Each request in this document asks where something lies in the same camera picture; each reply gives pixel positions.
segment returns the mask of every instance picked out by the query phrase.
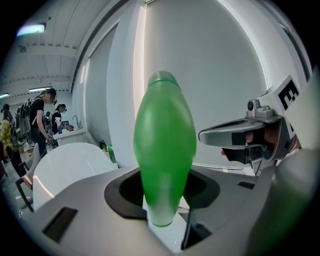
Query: bottle cap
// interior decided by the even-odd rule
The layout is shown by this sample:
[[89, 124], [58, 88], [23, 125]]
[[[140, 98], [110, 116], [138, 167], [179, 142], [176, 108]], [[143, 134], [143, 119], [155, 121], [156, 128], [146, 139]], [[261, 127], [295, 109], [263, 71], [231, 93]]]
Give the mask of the bottle cap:
[[177, 80], [175, 79], [175, 77], [168, 71], [158, 71], [155, 72], [149, 79], [148, 81], [148, 86], [147, 88], [149, 88], [150, 85], [159, 82], [159, 81], [169, 81], [171, 83], [174, 83], [175, 85], [178, 85]]

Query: green glass bottle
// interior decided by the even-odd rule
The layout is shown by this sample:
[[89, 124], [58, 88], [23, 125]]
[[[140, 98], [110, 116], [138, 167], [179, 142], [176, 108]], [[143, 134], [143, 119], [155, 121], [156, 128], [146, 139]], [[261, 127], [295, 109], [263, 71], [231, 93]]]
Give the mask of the green glass bottle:
[[136, 117], [134, 154], [140, 167], [148, 217], [158, 227], [171, 224], [196, 154], [196, 130], [174, 76], [151, 76]]

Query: black shirt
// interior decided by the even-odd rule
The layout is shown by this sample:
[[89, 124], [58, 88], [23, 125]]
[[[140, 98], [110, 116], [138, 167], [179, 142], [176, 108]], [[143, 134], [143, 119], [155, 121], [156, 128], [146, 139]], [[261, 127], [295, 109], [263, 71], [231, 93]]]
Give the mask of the black shirt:
[[45, 103], [42, 98], [37, 97], [34, 99], [31, 109], [30, 109], [30, 125], [32, 128], [38, 128], [37, 120], [34, 121], [34, 119], [37, 116], [37, 111], [42, 110], [44, 111]]
[[55, 111], [52, 115], [52, 132], [53, 134], [56, 134], [58, 132], [58, 127], [57, 127], [57, 123], [56, 123], [56, 118], [60, 118], [61, 119], [61, 114], [59, 111]]

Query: black opening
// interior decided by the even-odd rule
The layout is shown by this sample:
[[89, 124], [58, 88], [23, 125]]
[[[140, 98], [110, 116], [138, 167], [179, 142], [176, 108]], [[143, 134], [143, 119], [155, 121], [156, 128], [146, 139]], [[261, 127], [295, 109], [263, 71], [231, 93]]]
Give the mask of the black opening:
[[255, 187], [255, 184], [247, 182], [247, 181], [241, 181], [238, 183], [239, 186], [253, 190]]
[[59, 243], [77, 212], [78, 210], [76, 209], [63, 207], [42, 232], [56, 243]]
[[[190, 170], [183, 196], [190, 209], [208, 207], [219, 195], [218, 183], [207, 176]], [[104, 190], [106, 203], [117, 214], [126, 219], [147, 219], [142, 208], [144, 190], [139, 169], [111, 181]]]
[[186, 235], [181, 243], [181, 250], [185, 250], [196, 243], [206, 239], [212, 233], [202, 224], [197, 223], [192, 225], [189, 229], [188, 235]]

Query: black logo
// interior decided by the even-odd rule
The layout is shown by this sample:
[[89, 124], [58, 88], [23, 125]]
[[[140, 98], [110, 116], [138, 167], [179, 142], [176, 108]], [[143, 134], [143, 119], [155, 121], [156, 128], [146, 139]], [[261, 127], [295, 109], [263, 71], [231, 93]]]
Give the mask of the black logo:
[[287, 110], [292, 102], [295, 101], [297, 96], [299, 95], [298, 89], [295, 86], [294, 82], [290, 80], [290, 82], [283, 88], [283, 90], [278, 94], [280, 101], [284, 107], [284, 110]]

